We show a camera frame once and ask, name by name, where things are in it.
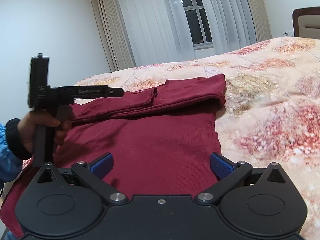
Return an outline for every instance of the floral blanket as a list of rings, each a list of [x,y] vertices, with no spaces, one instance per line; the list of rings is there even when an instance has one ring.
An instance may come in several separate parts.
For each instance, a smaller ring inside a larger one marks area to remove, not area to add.
[[[308,206],[302,236],[320,239],[320,40],[276,38],[199,60],[101,74],[77,85],[137,91],[167,79],[218,73],[227,81],[227,102],[215,122],[222,154],[254,167],[279,162]]]

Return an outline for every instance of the brown headboard frame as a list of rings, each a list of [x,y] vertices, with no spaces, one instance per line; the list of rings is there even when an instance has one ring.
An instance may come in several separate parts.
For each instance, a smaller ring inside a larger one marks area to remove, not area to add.
[[[299,16],[320,15],[320,7],[295,9],[292,14],[294,36],[299,37]]]

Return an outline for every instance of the blue gripper pad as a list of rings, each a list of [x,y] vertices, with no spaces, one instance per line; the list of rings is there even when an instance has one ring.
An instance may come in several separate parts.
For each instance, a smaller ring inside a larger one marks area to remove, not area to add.
[[[210,168],[219,180],[228,176],[236,167],[237,165],[235,163],[223,157],[221,154],[212,153],[210,156]]]
[[[95,164],[90,166],[89,171],[99,179],[103,179],[113,168],[113,156],[108,154]]]

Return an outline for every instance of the curtain fold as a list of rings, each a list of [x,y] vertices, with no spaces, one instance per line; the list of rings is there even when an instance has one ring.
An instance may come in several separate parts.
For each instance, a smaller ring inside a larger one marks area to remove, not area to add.
[[[181,0],[118,0],[137,66],[195,59]]]
[[[101,41],[111,71],[135,67],[116,0],[91,0]]]
[[[256,43],[248,0],[202,0],[216,54]]]
[[[269,18],[264,0],[248,0],[255,26],[257,42],[272,38]]]

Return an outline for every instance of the maroon shirt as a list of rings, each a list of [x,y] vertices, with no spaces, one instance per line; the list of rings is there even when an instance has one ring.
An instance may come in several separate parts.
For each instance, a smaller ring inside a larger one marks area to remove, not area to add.
[[[214,122],[225,104],[224,75],[167,80],[162,86],[126,92],[122,98],[73,105],[75,127],[55,155],[56,167],[87,163],[111,152],[114,168],[104,181],[128,195],[195,195],[217,182],[210,154],[221,153]],[[36,173],[28,166],[1,209],[16,236],[14,207]]]

